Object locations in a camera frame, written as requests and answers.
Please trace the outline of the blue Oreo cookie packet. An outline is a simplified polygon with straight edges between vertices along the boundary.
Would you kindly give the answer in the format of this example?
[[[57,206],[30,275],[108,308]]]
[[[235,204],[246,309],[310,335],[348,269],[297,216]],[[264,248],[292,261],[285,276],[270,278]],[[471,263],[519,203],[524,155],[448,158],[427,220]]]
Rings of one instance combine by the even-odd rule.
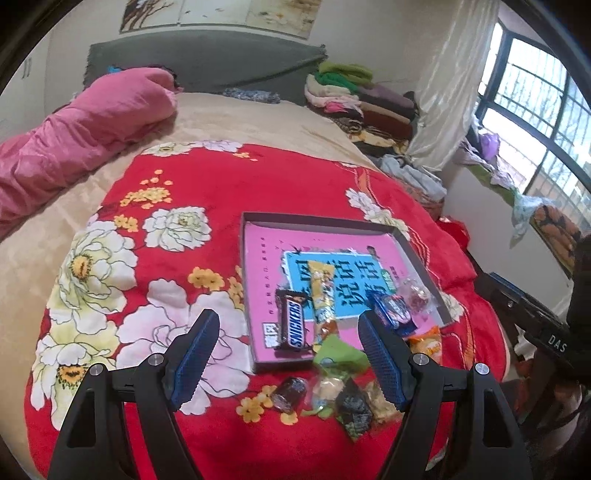
[[[372,305],[374,312],[394,333],[404,338],[415,333],[417,325],[402,296],[373,292]]]

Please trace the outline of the clear golden snack packet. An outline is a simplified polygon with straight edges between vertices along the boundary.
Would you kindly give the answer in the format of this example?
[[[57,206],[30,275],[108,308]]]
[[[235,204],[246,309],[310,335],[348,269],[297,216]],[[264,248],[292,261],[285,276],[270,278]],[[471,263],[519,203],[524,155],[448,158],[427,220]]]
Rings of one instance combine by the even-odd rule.
[[[384,425],[392,422],[401,422],[404,414],[401,413],[393,403],[385,398],[384,393],[376,380],[367,384],[365,392],[368,396],[368,402],[376,424]]]

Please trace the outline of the green snack packet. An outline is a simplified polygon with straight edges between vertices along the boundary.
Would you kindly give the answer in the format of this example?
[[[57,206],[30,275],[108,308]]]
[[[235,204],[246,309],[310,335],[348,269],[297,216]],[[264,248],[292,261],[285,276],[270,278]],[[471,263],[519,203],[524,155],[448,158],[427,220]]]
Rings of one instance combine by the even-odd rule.
[[[312,364],[322,375],[342,380],[365,374],[370,368],[368,356],[337,335],[329,335],[318,346]]]

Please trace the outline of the black green pea packet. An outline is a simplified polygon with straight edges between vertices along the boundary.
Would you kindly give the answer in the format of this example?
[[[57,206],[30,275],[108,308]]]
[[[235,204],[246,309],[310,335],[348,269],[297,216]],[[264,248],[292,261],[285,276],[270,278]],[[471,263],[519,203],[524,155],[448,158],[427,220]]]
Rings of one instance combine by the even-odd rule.
[[[368,396],[352,378],[346,380],[344,388],[335,398],[335,417],[352,441],[358,440],[372,426],[374,415]]]

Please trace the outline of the yellow cartoon snack bar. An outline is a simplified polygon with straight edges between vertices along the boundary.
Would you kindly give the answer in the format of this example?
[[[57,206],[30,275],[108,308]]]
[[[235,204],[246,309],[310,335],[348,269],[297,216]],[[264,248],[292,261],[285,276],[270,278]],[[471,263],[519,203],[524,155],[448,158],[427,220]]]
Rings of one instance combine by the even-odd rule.
[[[315,313],[314,345],[318,348],[325,338],[339,333],[335,316],[335,267],[308,260],[311,277],[311,303]]]

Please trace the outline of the Snickers bar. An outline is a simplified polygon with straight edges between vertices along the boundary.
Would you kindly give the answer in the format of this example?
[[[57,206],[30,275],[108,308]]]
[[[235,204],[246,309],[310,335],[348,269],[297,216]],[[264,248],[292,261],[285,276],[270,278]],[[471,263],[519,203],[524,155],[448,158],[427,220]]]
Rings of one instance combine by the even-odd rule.
[[[304,325],[304,307],[308,296],[304,292],[276,290],[276,306],[280,315],[280,351],[301,352],[308,349],[307,329]]]

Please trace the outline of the orange rice cracker packet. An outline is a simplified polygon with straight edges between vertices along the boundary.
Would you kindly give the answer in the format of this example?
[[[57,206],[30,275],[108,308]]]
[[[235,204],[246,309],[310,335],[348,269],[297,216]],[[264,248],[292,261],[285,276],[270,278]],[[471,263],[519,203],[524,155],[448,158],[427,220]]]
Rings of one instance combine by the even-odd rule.
[[[443,344],[441,331],[438,326],[434,326],[423,334],[411,336],[407,342],[414,354],[425,354],[437,364],[442,364]]]

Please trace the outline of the clear red candy packet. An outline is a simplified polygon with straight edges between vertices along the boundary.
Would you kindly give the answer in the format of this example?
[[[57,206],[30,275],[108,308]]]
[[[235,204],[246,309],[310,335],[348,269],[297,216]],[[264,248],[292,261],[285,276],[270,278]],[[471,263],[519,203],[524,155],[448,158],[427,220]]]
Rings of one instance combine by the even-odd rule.
[[[398,284],[397,292],[403,297],[413,315],[427,315],[437,306],[431,291],[416,278],[403,278]]]

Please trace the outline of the clothes on windowsill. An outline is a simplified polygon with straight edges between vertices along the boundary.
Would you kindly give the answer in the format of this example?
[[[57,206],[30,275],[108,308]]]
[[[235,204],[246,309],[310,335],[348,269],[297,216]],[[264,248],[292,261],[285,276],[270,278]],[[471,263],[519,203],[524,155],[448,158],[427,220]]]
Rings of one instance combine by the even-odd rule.
[[[534,175],[533,189],[522,191],[517,175],[502,162],[501,147],[497,134],[480,133],[477,143],[467,138],[461,141],[453,161],[471,169],[511,207],[511,248],[532,230],[565,275],[572,277],[577,244],[590,233],[590,191],[578,179],[573,186],[560,186],[559,181],[567,176],[564,167],[542,167]]]

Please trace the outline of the pink and blue book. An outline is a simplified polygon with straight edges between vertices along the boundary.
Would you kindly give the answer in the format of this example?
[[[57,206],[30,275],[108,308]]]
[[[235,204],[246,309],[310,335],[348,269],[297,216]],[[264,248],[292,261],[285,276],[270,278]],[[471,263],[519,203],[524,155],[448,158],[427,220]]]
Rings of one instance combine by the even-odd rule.
[[[366,311],[404,337],[451,322],[409,235],[397,227],[245,216],[242,268],[258,372],[311,363],[329,335],[360,347],[358,319]]]

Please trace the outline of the small dark wrapped candy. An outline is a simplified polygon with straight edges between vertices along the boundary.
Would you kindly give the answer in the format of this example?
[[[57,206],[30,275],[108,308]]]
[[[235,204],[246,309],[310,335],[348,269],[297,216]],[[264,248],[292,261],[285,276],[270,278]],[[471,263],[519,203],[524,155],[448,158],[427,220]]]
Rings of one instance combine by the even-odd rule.
[[[288,377],[270,395],[273,407],[281,413],[294,413],[307,395],[308,382],[301,377]]]

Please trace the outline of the grey shallow tray box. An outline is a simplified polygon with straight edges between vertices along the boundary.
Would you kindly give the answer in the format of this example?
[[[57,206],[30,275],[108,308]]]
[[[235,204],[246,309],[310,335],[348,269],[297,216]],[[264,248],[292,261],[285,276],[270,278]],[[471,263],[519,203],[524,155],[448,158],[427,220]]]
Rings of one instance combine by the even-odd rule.
[[[416,315],[420,334],[443,328],[453,319],[423,261],[396,227],[360,221],[245,212],[240,232],[245,317],[256,373],[304,368],[308,352],[281,352],[276,290],[310,293],[308,260],[335,267],[335,316],[339,336],[360,347],[358,318],[369,309],[368,294],[398,293],[406,277],[420,280],[436,299],[436,308]]]

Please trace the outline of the stack of folded clothes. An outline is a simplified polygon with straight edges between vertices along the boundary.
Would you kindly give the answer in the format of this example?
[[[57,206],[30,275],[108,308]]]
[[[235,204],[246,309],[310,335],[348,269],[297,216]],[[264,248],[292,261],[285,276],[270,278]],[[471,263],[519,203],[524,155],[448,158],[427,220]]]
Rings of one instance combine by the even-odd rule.
[[[407,153],[419,118],[415,96],[375,82],[369,68],[322,61],[305,79],[304,98],[363,154],[379,158]]]

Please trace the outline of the cream satin curtain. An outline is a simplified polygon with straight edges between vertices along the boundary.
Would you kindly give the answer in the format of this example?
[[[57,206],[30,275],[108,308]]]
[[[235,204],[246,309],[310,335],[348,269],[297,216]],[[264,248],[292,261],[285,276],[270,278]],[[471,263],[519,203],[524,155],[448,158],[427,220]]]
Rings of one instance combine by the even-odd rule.
[[[420,118],[407,151],[414,165],[443,169],[465,138],[499,8],[498,1],[452,3],[442,43],[430,55],[416,89]]]

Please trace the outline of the flower painting on wall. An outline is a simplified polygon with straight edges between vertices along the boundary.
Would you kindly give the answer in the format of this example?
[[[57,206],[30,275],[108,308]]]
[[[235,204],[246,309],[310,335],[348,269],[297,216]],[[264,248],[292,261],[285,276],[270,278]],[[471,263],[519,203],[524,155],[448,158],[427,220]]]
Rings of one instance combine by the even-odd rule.
[[[322,2],[284,0],[128,1],[120,32],[190,25],[229,25],[307,39]]]

